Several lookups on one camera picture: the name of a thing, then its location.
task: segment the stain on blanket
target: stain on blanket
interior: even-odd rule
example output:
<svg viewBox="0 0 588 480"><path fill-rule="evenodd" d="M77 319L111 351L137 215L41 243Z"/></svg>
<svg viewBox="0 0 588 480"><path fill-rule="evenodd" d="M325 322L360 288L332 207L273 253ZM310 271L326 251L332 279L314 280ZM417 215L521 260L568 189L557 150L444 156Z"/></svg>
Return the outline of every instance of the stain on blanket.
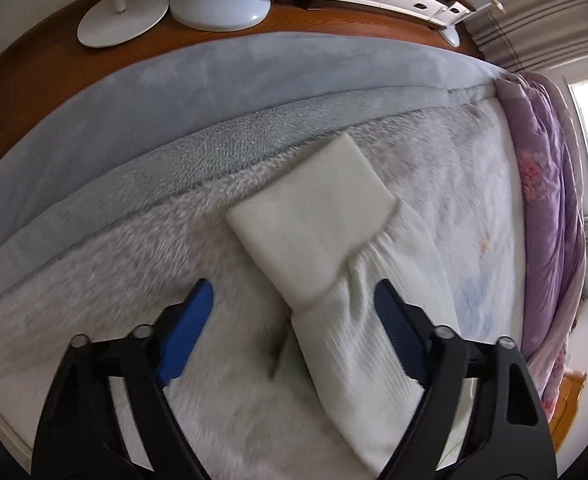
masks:
<svg viewBox="0 0 588 480"><path fill-rule="evenodd" d="M483 254L487 254L490 251L490 233L485 231L478 239L478 248L481 249Z"/></svg>
<svg viewBox="0 0 588 480"><path fill-rule="evenodd" d="M468 332L464 336L485 340L493 327L491 314L484 312L487 309L481 308L487 297L488 272L481 269L477 277L467 278L461 285L460 293L456 298L458 325L467 327Z"/></svg>

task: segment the wooden furniture top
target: wooden furniture top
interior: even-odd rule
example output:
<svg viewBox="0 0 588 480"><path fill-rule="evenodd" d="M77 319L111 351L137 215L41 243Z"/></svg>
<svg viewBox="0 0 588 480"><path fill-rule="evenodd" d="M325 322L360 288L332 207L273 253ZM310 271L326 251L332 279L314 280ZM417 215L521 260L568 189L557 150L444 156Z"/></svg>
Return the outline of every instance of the wooden furniture top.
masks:
<svg viewBox="0 0 588 480"><path fill-rule="evenodd" d="M363 9L305 10L276 3L259 25L238 32L202 32L168 13L142 36L94 50L78 43L76 28L100 0L77 0L40 22L0 55L0 158L40 120L92 83L125 66L196 43L262 32L324 32L421 43L482 57L468 34L452 48L436 30L402 15Z"/></svg>
<svg viewBox="0 0 588 480"><path fill-rule="evenodd" d="M585 387L586 380L587 374L584 372L567 369L563 374L554 415L549 422L554 451L558 452L563 445L563 441L576 418L579 398Z"/></svg>

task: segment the purple quilt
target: purple quilt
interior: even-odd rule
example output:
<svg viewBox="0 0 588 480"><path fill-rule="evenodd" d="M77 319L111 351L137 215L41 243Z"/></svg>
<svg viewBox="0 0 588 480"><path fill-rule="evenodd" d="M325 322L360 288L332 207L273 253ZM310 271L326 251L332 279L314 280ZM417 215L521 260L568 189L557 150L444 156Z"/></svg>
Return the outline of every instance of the purple quilt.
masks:
<svg viewBox="0 0 588 480"><path fill-rule="evenodd" d="M511 75L497 81L496 88L512 133L524 201L521 351L551 418L585 271L578 140L567 105L549 79Z"/></svg>

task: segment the white fuzzy blanket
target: white fuzzy blanket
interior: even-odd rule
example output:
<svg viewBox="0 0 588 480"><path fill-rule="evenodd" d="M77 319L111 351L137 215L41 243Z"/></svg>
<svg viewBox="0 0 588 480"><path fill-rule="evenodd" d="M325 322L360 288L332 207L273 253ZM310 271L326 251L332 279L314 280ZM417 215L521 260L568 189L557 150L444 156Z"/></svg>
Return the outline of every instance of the white fuzzy blanket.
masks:
<svg viewBox="0 0 588 480"><path fill-rule="evenodd" d="M426 223L462 335L520 339L520 182L498 102L410 112L345 131L388 189ZM230 205L324 142L131 218L0 298L0 413L17 434L33 443L53 373L74 334L123 336L206 277L215 311L184 374L165 393L212 478L371 478L325 415L300 360L279 362L289 308L224 219ZM114 395L133 458L146 463L120 385Z"/></svg>

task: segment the pink flower pattern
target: pink flower pattern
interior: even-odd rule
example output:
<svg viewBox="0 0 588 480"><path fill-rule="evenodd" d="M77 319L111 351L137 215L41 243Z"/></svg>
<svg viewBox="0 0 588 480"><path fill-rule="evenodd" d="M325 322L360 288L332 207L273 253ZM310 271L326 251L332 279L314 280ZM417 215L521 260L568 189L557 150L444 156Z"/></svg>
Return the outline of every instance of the pink flower pattern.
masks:
<svg viewBox="0 0 588 480"><path fill-rule="evenodd" d="M520 182L526 202L545 196L543 185L543 161L545 157L530 150L520 150L518 154Z"/></svg>
<svg viewBox="0 0 588 480"><path fill-rule="evenodd" d="M554 360L554 366L548 379L548 386L546 386L543 392L543 410L545 416L548 418L548 422L552 420L554 416L554 410L556 409L556 403L558 402L558 395L560 392L561 381L563 380L563 373L565 371L565 364L567 361L567 339L561 346L561 349L556 355Z"/></svg>

